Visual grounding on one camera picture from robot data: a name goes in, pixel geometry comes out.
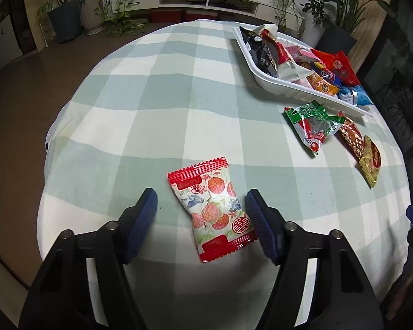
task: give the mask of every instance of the screw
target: screw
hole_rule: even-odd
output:
[[[110,221],[109,223],[106,224],[106,228],[108,230],[115,230],[116,228],[118,228],[118,222]]]
[[[61,236],[62,239],[67,239],[73,234],[74,233],[71,230],[64,230],[60,233],[60,236]]]
[[[286,222],[284,226],[286,227],[287,230],[291,230],[291,231],[294,231],[298,228],[295,222]]]
[[[340,230],[333,230],[331,232],[332,236],[335,237],[336,239],[341,239],[343,237],[343,234]]]

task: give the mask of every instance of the green and white tablecloth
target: green and white tablecloth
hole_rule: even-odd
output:
[[[379,112],[355,120],[381,152],[370,190],[337,137],[309,155],[282,115],[283,107],[304,103],[256,84],[232,34],[237,25],[181,23],[113,52],[78,88],[49,146],[37,227],[42,257],[63,229],[96,230],[134,205],[144,188],[156,190],[155,222],[126,267],[150,329],[254,329],[278,272],[258,241],[199,261],[190,216],[167,173],[201,161],[227,158],[242,205],[257,188],[308,231],[340,229],[379,296],[406,259],[408,180]],[[298,322],[311,300],[310,263]],[[89,279],[98,308],[93,272]]]

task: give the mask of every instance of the double happiness symbol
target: double happiness symbol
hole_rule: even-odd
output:
[[[191,186],[191,192],[194,194],[198,194],[202,191],[202,186],[201,185],[193,185]]]
[[[249,218],[239,217],[234,220],[231,227],[234,232],[239,234],[239,233],[243,233],[246,230],[248,230],[250,224],[251,224],[251,221],[249,220]]]

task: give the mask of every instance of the potted plant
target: potted plant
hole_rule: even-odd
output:
[[[351,34],[355,31],[358,25],[365,20],[365,17],[363,17],[362,14],[368,3],[376,2],[388,15],[395,17],[395,13],[392,11],[390,5],[384,0],[367,0],[362,4],[359,3],[359,0],[321,1],[323,3],[336,3],[335,20],[327,23],[328,27],[315,47],[316,49],[327,53],[337,53],[340,50],[345,54],[349,53],[356,43],[356,40]]]
[[[104,0],[104,19],[110,21],[111,26],[107,33],[112,36],[120,36],[136,33],[144,28],[144,23],[132,21],[129,15],[131,5],[126,0]]]
[[[325,4],[322,0],[306,0],[302,11],[306,13],[303,25],[305,25],[301,40],[309,46],[315,46],[324,33],[325,28],[331,23],[331,16],[324,10]]]
[[[81,33],[80,3],[78,0],[55,0],[58,7],[47,15],[54,27],[58,41],[71,41]]]
[[[292,9],[296,15],[295,11],[295,0],[272,0],[274,2],[274,10],[278,17],[278,27],[279,29],[284,29],[286,27],[286,10],[292,6]]]
[[[87,32],[87,36],[104,30],[103,0],[80,0],[81,22]]]

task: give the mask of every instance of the black snack package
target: black snack package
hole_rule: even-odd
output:
[[[240,26],[243,42],[252,57],[252,60],[263,73],[277,78],[277,65],[268,50],[266,43],[256,33]]]

